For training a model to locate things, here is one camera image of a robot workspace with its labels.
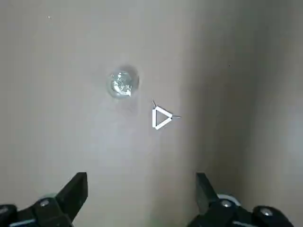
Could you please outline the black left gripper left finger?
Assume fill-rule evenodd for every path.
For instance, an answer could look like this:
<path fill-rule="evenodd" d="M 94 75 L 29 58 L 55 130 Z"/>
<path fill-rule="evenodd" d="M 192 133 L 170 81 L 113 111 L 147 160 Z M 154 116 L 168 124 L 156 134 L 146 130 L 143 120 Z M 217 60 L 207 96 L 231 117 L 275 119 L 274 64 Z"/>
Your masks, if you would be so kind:
<path fill-rule="evenodd" d="M 72 227 L 88 197 L 88 176 L 78 172 L 55 196 L 44 197 L 18 210 L 14 204 L 1 204 L 2 227 Z"/>

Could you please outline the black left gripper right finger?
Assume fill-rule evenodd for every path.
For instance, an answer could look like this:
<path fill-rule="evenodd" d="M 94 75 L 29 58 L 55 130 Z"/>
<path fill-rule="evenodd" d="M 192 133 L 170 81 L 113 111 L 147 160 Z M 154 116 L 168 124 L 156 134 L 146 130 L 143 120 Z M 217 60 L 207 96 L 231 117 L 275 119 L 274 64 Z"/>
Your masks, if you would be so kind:
<path fill-rule="evenodd" d="M 217 194 L 206 174 L 196 173 L 196 203 L 198 215 L 190 227 L 292 227 L 280 210 L 256 206 L 252 211 L 243 208 L 233 196 Z"/>

